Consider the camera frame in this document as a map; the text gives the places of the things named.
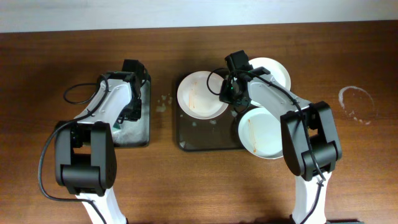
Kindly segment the black soapy water tray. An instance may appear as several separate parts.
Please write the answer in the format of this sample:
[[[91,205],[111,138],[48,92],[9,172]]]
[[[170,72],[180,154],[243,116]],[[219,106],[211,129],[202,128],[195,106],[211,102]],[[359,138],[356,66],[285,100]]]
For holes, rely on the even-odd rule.
[[[140,91],[135,92],[132,89],[132,99],[140,98],[142,100],[141,118],[137,121],[118,122],[120,131],[113,131],[112,137],[115,147],[132,148],[146,147],[150,140],[150,91],[151,77],[147,71],[144,72],[144,81],[141,84]]]

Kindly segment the dark brown serving tray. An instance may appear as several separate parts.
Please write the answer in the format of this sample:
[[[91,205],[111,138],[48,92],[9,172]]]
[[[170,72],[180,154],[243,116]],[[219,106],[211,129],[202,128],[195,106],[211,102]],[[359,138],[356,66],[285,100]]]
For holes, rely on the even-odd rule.
[[[175,134],[178,147],[187,152],[243,150],[238,137],[239,115],[231,105],[213,119],[196,119],[180,108],[177,88],[186,76],[176,81]]]

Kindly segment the yellow green sponge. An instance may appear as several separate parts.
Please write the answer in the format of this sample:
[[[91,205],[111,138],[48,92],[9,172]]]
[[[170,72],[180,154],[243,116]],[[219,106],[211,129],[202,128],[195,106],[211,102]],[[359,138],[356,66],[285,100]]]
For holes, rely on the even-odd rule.
[[[113,127],[112,127],[112,130],[113,131],[120,131],[121,130],[120,124],[118,122],[115,122]]]

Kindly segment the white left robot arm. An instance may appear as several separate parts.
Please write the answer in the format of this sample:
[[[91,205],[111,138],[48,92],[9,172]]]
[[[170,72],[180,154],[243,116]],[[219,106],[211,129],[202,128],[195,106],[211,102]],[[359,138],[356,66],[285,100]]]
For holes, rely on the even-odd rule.
[[[99,77],[96,93],[71,124],[61,123],[55,138],[55,178],[86,208],[93,223],[127,223],[113,184],[117,162],[111,128],[141,118],[145,66],[126,59],[119,72]]]

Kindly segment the cream plastic plate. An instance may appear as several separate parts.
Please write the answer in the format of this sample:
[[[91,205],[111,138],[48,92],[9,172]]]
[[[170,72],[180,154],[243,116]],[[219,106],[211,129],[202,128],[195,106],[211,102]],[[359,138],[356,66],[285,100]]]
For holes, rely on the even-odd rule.
[[[272,58],[258,57],[250,59],[249,64],[251,64],[253,68],[259,68],[259,67],[266,68],[268,71],[270,71],[271,75],[274,77],[272,82],[277,81],[284,88],[290,90],[291,87],[290,75],[286,70],[286,68],[280,62]]]

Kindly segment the pale green plastic plate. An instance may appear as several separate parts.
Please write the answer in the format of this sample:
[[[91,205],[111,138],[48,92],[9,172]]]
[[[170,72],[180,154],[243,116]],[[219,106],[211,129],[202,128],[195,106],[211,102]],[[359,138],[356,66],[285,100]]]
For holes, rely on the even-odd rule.
[[[243,115],[238,136],[244,148],[257,157],[283,157],[280,121],[265,108],[254,108]]]

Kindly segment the pink plastic plate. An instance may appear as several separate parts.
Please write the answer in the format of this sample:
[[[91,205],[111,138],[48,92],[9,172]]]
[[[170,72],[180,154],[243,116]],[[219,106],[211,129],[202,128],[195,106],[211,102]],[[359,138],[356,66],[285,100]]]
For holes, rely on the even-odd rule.
[[[178,105],[186,114],[196,119],[213,119],[228,107],[227,103],[219,100],[218,95],[211,92],[220,91],[223,78],[217,73],[212,73],[207,81],[209,74],[209,71],[191,73],[177,88]]]

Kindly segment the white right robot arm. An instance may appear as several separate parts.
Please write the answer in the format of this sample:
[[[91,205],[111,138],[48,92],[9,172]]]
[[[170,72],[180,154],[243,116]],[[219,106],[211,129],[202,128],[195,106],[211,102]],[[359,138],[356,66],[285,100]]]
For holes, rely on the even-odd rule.
[[[342,157],[342,148],[330,106],[293,94],[264,68],[254,68],[245,51],[225,57],[228,75],[219,99],[233,106],[259,103],[280,123],[282,153],[295,176],[294,223],[326,223],[328,181]]]

